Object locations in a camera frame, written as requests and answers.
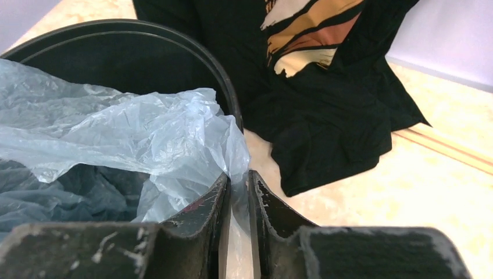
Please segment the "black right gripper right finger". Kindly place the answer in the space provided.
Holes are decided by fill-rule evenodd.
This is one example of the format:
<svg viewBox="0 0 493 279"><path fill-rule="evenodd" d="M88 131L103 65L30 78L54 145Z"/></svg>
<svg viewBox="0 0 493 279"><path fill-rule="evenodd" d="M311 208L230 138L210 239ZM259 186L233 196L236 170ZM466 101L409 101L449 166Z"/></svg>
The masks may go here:
<svg viewBox="0 0 493 279"><path fill-rule="evenodd" d="M248 174L255 278L470 278L456 246L431 227L322 227Z"/></svg>

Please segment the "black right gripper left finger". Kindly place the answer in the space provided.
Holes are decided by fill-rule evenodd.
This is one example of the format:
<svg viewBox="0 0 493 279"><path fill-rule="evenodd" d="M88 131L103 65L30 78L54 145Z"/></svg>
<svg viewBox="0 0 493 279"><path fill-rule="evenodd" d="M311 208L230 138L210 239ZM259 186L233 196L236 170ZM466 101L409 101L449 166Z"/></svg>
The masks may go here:
<svg viewBox="0 0 493 279"><path fill-rule="evenodd" d="M207 193L162 223L39 223L1 243L2 278L222 278L220 252L231 185Z"/></svg>

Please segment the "light blue plastic trash bag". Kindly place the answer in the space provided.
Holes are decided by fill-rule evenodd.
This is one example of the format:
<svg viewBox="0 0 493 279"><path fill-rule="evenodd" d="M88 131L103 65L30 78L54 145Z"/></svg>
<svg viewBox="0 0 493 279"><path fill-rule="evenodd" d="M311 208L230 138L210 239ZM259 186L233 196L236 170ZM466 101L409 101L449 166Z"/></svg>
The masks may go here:
<svg viewBox="0 0 493 279"><path fill-rule="evenodd" d="M212 89L139 96L1 60L1 243L24 224L162 223L249 159Z"/></svg>

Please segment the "black ribbed trash bin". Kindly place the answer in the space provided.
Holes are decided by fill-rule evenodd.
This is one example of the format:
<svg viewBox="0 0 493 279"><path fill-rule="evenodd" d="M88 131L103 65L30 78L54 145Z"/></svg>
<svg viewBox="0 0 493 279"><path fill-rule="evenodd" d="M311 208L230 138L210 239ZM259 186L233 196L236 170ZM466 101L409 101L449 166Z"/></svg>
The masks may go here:
<svg viewBox="0 0 493 279"><path fill-rule="evenodd" d="M215 57L191 37L139 20L96 20L48 32L3 54L78 84L121 92L171 94L209 87L238 127L237 94Z"/></svg>

